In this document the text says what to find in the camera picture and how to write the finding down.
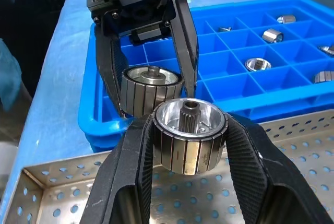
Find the blue plastic tray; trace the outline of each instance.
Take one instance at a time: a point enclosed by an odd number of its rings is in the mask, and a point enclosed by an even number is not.
[[[332,108],[334,82],[313,84],[322,70],[334,70],[334,58],[320,45],[334,44],[334,12],[310,0],[260,0],[192,9],[199,41],[196,97],[226,112],[256,122]],[[294,14],[297,22],[278,24],[277,17]],[[231,32],[217,32],[232,27]],[[262,33],[274,28],[284,41],[269,44]],[[171,39],[134,47],[122,39],[130,65],[154,65],[179,72]],[[252,57],[270,61],[272,69],[249,72]],[[83,78],[79,125],[94,151],[113,148],[131,119],[118,117],[109,100],[95,60],[91,28]]]

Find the stainless steel tray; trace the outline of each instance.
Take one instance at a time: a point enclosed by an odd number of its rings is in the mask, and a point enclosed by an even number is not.
[[[334,219],[334,110],[261,124]],[[79,223],[99,165],[108,152],[22,170],[5,223]],[[151,224],[244,223],[227,153],[202,175],[154,166]]]

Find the blue table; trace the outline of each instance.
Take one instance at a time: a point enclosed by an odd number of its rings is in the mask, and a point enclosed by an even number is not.
[[[191,7],[246,0],[188,0]],[[334,0],[315,0],[334,7]],[[92,153],[77,117],[92,24],[86,0],[66,0],[3,196],[0,220],[23,167]]]

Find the blue glove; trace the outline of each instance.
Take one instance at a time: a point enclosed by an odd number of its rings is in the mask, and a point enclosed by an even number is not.
[[[5,111],[9,111],[16,100],[20,85],[20,65],[0,39],[0,99]]]

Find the metal bearing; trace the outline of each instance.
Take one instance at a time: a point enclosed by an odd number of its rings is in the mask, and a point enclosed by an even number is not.
[[[321,71],[314,76],[314,83],[334,80],[334,71]]]
[[[154,156],[180,174],[200,174],[221,159],[228,117],[215,105],[194,98],[167,101],[153,115]]]
[[[183,78],[156,66],[139,66],[122,73],[121,108],[134,117],[153,112],[162,102],[181,96]]]
[[[278,43],[283,41],[283,33],[275,29],[268,29],[263,33],[262,39],[269,43]]]
[[[327,53],[329,56],[334,57],[334,45],[332,46],[319,46],[319,49]]]
[[[250,58],[245,63],[246,68],[249,71],[260,71],[260,70],[266,70],[271,69],[271,63],[264,58]]]
[[[294,15],[282,15],[277,18],[277,22],[280,24],[288,24],[296,22],[296,17]]]

